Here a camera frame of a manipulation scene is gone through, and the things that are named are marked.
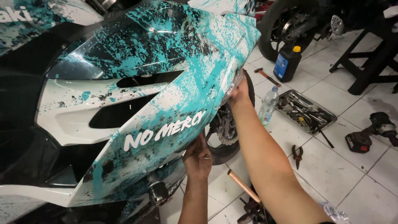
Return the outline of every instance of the water bottle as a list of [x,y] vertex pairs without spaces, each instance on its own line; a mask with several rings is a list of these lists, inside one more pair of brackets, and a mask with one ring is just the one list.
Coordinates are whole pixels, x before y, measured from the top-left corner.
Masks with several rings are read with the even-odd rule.
[[272,113],[275,110],[275,105],[278,103],[279,94],[278,87],[274,86],[264,97],[264,102],[261,105],[258,117],[260,118],[261,124],[265,127],[271,119]]

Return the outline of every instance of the oil bottle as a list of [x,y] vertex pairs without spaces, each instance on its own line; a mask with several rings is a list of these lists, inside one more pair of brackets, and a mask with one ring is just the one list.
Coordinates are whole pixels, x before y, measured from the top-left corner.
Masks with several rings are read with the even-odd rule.
[[273,73],[282,83],[289,82],[293,79],[293,75],[299,65],[298,63],[300,63],[301,60],[300,50],[300,46],[294,46],[292,49],[291,46],[284,45],[279,51]]

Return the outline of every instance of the tire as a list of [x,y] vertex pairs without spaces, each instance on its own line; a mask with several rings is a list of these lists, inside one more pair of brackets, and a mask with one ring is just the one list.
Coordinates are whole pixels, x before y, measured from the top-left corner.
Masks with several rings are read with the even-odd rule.
[[[246,70],[243,70],[243,72],[246,75],[246,79],[247,79],[248,86],[249,86],[249,97],[250,97],[250,100],[254,107],[253,83],[252,83],[252,80],[250,79],[249,74],[246,72]],[[217,148],[211,147],[210,145],[207,145],[207,147],[210,149],[210,152],[211,152],[211,157],[213,159],[213,166],[221,165],[221,164],[228,162],[240,150],[239,141],[235,142],[232,145],[221,145],[220,147],[217,147]]]
[[[258,47],[261,54],[266,59],[272,62],[276,62],[276,59],[278,57],[278,51],[275,50],[271,45],[271,32],[274,23],[285,9],[293,8],[296,6],[311,8],[316,5],[316,0],[276,0],[265,12],[260,24],[257,25],[257,29],[261,32],[261,37],[258,41]],[[295,43],[295,46],[300,46],[301,52],[303,52],[313,40],[315,33],[316,32],[312,30],[307,31],[307,36],[301,37]]]

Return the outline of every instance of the hammer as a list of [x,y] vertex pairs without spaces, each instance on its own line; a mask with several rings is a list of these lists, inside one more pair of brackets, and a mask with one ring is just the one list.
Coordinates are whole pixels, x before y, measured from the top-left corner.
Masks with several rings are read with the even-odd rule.
[[267,74],[265,74],[264,72],[263,72],[263,68],[259,68],[259,69],[256,69],[256,70],[254,70],[254,73],[260,73],[260,74],[262,74],[265,78],[267,78],[268,80],[270,80],[273,84],[275,84],[276,86],[278,86],[278,87],[281,87],[281,84],[279,84],[278,82],[276,82],[275,80],[273,80],[271,77],[269,77]]

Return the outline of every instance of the front wheel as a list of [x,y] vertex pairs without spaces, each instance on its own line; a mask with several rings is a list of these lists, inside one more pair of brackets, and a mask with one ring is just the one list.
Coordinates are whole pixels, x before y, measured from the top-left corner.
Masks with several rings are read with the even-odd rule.
[[[249,97],[254,106],[254,87],[246,70],[243,70],[248,86]],[[203,131],[207,147],[210,149],[213,166],[228,162],[239,151],[238,133],[229,102],[220,107],[214,119]]]
[[310,18],[316,0],[276,0],[265,12],[257,29],[261,32],[258,47],[268,60],[276,62],[278,52],[285,43],[300,46],[303,52],[315,36],[315,29],[290,37],[291,30]]

